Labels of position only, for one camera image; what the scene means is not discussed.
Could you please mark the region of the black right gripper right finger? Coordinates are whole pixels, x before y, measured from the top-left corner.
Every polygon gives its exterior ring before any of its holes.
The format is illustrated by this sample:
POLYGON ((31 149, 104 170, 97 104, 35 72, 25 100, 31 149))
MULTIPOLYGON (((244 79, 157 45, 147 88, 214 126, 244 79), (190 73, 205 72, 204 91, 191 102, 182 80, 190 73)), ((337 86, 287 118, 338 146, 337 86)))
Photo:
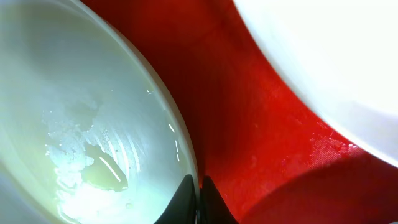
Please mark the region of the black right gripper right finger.
POLYGON ((199 211, 200 224, 238 224, 209 176, 203 178, 199 211))

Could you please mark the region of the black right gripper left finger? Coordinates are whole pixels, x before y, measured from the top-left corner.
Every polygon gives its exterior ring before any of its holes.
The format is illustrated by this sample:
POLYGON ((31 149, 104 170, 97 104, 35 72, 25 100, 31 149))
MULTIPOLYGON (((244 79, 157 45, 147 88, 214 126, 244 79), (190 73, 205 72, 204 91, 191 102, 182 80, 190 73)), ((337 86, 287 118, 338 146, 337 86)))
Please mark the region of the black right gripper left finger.
POLYGON ((195 224, 196 193, 192 175, 186 175, 155 224, 195 224))

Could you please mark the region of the light green plate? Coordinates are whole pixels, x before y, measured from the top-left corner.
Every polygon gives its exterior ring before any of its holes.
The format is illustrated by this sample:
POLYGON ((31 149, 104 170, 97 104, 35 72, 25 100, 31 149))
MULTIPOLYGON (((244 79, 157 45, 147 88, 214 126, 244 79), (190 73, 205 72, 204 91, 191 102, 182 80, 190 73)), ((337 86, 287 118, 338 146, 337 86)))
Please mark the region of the light green plate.
POLYGON ((155 223, 188 174, 198 198, 179 110, 120 32, 80 1, 1 2, 2 223, 155 223))

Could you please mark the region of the red plastic tray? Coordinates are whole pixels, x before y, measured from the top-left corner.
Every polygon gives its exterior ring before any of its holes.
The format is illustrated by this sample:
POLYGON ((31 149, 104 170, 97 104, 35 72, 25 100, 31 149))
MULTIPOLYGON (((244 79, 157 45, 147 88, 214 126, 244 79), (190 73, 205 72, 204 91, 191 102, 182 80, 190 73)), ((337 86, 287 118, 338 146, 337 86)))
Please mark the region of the red plastic tray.
POLYGON ((391 223, 397 169, 315 116, 232 1, 86 0, 159 74, 240 223, 391 223))

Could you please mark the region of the cream white plate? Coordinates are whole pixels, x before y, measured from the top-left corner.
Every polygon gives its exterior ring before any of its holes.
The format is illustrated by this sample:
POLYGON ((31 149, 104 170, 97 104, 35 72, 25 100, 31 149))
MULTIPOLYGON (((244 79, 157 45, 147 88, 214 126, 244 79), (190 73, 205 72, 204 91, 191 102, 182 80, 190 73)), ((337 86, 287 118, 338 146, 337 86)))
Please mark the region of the cream white plate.
POLYGON ((235 0, 289 88, 335 131, 397 165, 397 1, 235 0))

